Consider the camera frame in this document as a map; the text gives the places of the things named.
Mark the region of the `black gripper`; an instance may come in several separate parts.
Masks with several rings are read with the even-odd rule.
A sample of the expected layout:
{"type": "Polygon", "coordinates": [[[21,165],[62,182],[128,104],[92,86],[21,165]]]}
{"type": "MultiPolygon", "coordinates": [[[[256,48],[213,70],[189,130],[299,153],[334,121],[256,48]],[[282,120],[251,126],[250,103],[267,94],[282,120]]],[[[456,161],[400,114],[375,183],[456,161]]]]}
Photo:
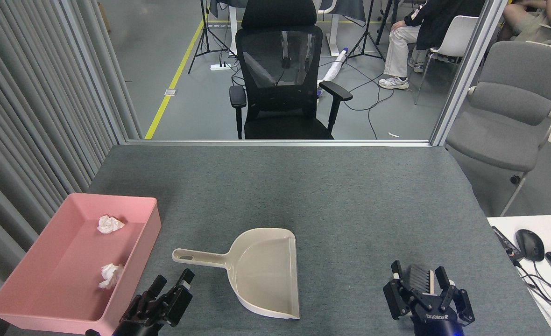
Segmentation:
{"type": "Polygon", "coordinates": [[[412,311],[415,336],[462,336],[462,327],[474,322],[467,291],[458,289],[449,280],[443,266],[434,270],[442,292],[434,296],[432,311],[427,311],[425,300],[425,294],[428,293],[427,270],[411,265],[404,272],[400,261],[394,261],[391,270],[392,276],[383,287],[389,311],[395,320],[412,311]]]}
{"type": "Polygon", "coordinates": [[[147,291],[132,299],[126,310],[126,320],[118,324],[113,335],[158,336],[164,324],[177,326],[193,298],[190,287],[194,276],[192,270],[184,269],[177,284],[157,299],[167,283],[164,276],[158,275],[147,291]]]}

